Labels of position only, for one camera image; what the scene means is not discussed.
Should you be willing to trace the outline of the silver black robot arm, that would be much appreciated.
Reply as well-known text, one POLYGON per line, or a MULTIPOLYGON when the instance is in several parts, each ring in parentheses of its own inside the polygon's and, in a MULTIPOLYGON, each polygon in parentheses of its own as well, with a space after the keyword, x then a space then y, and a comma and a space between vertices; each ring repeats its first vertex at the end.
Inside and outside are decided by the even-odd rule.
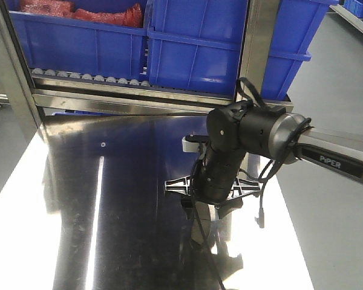
POLYGON ((283 164, 306 160, 363 185, 363 137, 317 130, 282 106, 239 101, 210 111, 208 134, 187 135, 183 149, 200 156, 189 176, 165 182, 168 193, 214 205, 220 217, 241 199, 262 197, 283 164))

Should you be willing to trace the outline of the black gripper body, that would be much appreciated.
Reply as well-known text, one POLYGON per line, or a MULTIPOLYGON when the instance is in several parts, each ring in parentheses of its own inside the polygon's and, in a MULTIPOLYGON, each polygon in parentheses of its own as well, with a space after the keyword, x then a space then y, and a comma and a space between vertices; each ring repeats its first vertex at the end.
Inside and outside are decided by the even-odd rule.
POLYGON ((242 149, 221 152, 214 150, 208 136, 187 135, 182 138, 184 152, 199 153, 191 174, 165 181, 166 193, 193 196, 207 204, 224 204, 234 199, 261 194, 258 182, 238 179, 245 157, 242 149))

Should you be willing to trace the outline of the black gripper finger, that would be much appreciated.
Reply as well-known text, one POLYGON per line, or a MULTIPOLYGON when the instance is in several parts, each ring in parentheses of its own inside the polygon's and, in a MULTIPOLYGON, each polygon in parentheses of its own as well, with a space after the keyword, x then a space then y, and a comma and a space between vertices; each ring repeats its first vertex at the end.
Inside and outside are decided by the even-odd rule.
POLYGON ((197 205, 197 200, 191 196, 185 196, 181 198, 181 206, 183 208, 195 208, 197 205))
POLYGON ((243 200, 241 198, 230 199, 216 206, 218 217, 224 218, 229 213, 239 208, 242 208, 243 200))

